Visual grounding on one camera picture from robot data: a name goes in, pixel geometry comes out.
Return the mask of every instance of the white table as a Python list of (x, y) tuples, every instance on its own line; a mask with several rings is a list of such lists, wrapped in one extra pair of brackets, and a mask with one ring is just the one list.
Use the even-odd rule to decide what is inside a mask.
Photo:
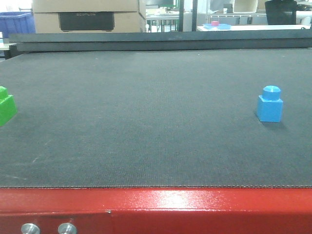
[(2, 59), (11, 58), (10, 45), (14, 45), (16, 43), (0, 43), (0, 51), (4, 52), (4, 56), (1, 56)]
[(10, 45), (14, 45), (15, 43), (0, 43), (0, 51), (10, 50)]
[[(228, 31), (246, 31), (246, 30), (283, 30), (283, 29), (310, 29), (306, 25), (233, 25)], [(198, 26), (198, 31), (214, 31), (204, 28), (204, 26)]]

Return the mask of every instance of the gray fabric mat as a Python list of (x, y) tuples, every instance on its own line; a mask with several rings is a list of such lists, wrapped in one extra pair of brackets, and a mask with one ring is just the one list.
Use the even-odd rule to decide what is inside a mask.
[[(74, 52), (0, 63), (0, 187), (311, 187), (312, 50)], [(266, 85), (281, 123), (255, 111)]]

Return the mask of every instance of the table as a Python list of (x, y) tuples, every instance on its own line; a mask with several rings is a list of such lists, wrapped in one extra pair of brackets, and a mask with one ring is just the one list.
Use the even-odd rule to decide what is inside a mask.
[[(309, 26), (305, 25), (233, 25), (231, 31), (246, 31), (246, 30), (285, 30), (285, 29), (310, 29)], [(204, 26), (198, 26), (198, 31), (213, 31), (208, 30)]]
[(4, 59), (11, 58), (10, 45), (15, 45), (16, 43), (0, 43), (0, 51), (4, 52)]
[[(61, 52), (0, 63), (19, 110), (0, 128), (2, 232), (26, 222), (42, 233), (66, 222), (95, 234), (311, 231), (312, 83), (301, 59), (311, 53)], [(255, 116), (269, 84), (283, 92), (281, 123)]]
[(211, 21), (219, 21), (221, 18), (237, 18), (236, 24), (240, 24), (241, 18), (247, 18), (247, 24), (252, 24), (253, 17), (267, 17), (266, 13), (263, 12), (257, 12), (257, 13), (228, 13), (228, 14), (208, 14), (207, 19), (208, 23), (211, 23)]
[(177, 30), (177, 22), (179, 20), (179, 14), (162, 14), (162, 15), (148, 15), (146, 16), (147, 23), (149, 24), (149, 30), (152, 31), (152, 22), (156, 20), (160, 21), (161, 32), (165, 32), (165, 22), (169, 21), (170, 31), (172, 31), (172, 25), (174, 25), (174, 30)]

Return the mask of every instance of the red metal frame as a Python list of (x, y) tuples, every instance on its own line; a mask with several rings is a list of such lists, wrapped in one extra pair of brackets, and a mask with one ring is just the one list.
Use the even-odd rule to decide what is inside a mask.
[(312, 189), (0, 189), (0, 233), (307, 234)]

